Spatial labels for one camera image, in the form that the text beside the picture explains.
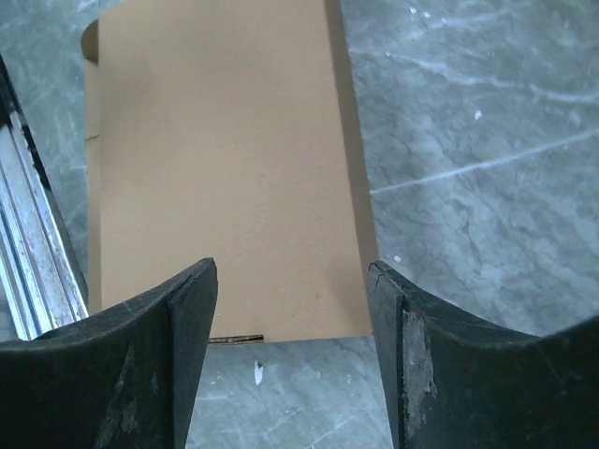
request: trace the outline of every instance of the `tile floor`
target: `tile floor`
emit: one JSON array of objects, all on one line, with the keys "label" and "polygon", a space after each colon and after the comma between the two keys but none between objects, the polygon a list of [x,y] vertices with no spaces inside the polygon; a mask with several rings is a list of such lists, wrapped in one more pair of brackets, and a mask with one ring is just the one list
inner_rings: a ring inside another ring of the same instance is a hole
[{"label": "tile floor", "polygon": [[[79,36],[112,3],[0,2],[0,51],[84,271]],[[343,10],[382,257],[518,330],[598,313],[599,4]],[[391,447],[372,339],[210,348],[188,447]]]}]

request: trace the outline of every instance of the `cardboard edge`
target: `cardboard edge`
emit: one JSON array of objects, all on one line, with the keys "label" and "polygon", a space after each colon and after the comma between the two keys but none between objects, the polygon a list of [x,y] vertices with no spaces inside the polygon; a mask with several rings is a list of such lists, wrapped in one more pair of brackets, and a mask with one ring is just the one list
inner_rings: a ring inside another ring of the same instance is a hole
[{"label": "cardboard edge", "polygon": [[85,98],[88,188],[88,312],[102,311],[102,282],[100,257],[100,83],[98,22],[91,22],[81,34],[83,84]]},{"label": "cardboard edge", "polygon": [[340,0],[325,0],[325,10],[329,26],[335,86],[342,121],[347,174],[356,221],[356,237],[358,239],[364,282],[364,300],[366,301],[366,282],[369,266],[379,258],[374,230],[373,205],[366,173],[366,161],[359,126],[358,101],[354,89],[349,50],[345,39],[345,26]]}]

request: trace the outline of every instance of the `brown cardboard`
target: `brown cardboard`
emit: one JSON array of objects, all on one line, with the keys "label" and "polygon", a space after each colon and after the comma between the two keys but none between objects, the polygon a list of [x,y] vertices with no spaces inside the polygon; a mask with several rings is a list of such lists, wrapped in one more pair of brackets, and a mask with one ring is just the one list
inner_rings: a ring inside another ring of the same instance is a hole
[{"label": "brown cardboard", "polygon": [[377,254],[338,2],[125,0],[83,47],[92,309],[212,256],[214,338],[369,334]]}]

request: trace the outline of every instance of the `metal rail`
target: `metal rail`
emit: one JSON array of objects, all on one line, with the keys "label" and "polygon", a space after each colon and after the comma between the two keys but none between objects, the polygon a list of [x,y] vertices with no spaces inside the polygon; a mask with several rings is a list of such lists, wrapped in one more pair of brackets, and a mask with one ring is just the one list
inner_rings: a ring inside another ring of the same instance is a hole
[{"label": "metal rail", "polygon": [[0,281],[22,340],[88,316],[85,281],[1,58]]}]

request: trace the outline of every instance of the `white debris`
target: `white debris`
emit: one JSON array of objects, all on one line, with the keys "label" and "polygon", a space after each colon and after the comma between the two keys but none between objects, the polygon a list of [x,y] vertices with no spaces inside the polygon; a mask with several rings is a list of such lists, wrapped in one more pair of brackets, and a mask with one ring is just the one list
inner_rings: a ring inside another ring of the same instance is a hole
[{"label": "white debris", "polygon": [[256,386],[262,384],[262,378],[264,377],[264,365],[259,362],[254,362],[254,381]]}]

